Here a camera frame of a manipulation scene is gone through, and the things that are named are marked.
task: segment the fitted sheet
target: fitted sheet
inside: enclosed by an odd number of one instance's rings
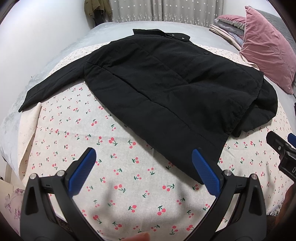
[[[49,74],[102,45],[72,52]],[[199,46],[249,65],[239,54]],[[289,178],[277,169],[278,155],[265,141],[270,130],[284,137],[291,131],[280,102],[278,106],[276,117],[267,124],[239,138],[229,137],[219,160],[221,169],[236,175],[258,174],[267,212],[282,202],[290,186]],[[19,159],[24,184],[32,173],[48,176],[66,169],[89,146],[96,150],[97,163],[74,200],[90,225],[111,240],[143,231],[150,231],[156,241],[183,240],[214,201],[205,186],[178,170],[110,113],[83,79],[24,111],[18,141],[19,157],[24,153]],[[63,218],[54,195],[50,198]],[[227,225],[236,198],[219,228]]]

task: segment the curtain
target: curtain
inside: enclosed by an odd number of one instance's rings
[[[113,22],[170,21],[209,27],[223,0],[109,0]]]

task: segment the velvet pillow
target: velvet pillow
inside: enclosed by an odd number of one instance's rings
[[[245,6],[246,25],[240,53],[257,64],[265,76],[288,94],[293,94],[296,55],[284,38],[258,11]]]
[[[233,25],[241,30],[244,30],[244,26],[246,23],[246,18],[238,15],[221,15],[217,18],[218,20]]]

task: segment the folded blanket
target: folded blanket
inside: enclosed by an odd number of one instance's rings
[[[219,28],[218,26],[215,25],[210,25],[211,32],[221,36],[222,38],[226,39],[230,44],[232,44],[235,48],[238,50],[241,50],[241,46],[235,41],[235,38],[231,36],[229,33],[227,33],[225,30]]]
[[[219,19],[214,20],[214,25],[224,29],[226,32],[235,33],[238,36],[244,36],[244,31],[228,23],[224,23]]]
[[[242,44],[244,43],[244,39],[241,38],[240,36],[238,36],[237,34],[235,33],[232,33],[232,32],[228,32],[229,35],[231,35],[232,37],[234,37],[234,40],[240,45],[242,46]]]

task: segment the bed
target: bed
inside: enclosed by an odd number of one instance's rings
[[[33,172],[47,176],[66,169],[85,147],[91,146],[98,153],[97,163],[74,200],[94,229],[110,240],[143,231],[150,231],[153,240],[183,240],[199,223],[214,198],[204,186],[179,171],[132,130],[126,130],[124,124],[94,98],[83,80],[23,114],[18,112],[27,91],[46,76],[110,41],[132,35],[133,28],[184,33],[207,51],[240,64],[252,64],[244,61],[234,46],[204,27],[173,22],[101,24],[62,51],[31,79],[1,124],[1,154],[25,184]],[[219,165],[236,175],[257,173],[267,212],[271,212],[282,202],[291,183],[277,171],[278,155],[268,147],[265,136],[269,130],[285,138],[290,132],[295,133],[296,99],[267,81],[278,95],[276,117],[239,138],[230,137]],[[86,127],[78,129],[79,123]],[[124,145],[115,149],[120,146],[117,146],[119,142]],[[63,219],[54,195],[50,199],[56,214]],[[230,212],[219,228],[227,225],[229,218]]]

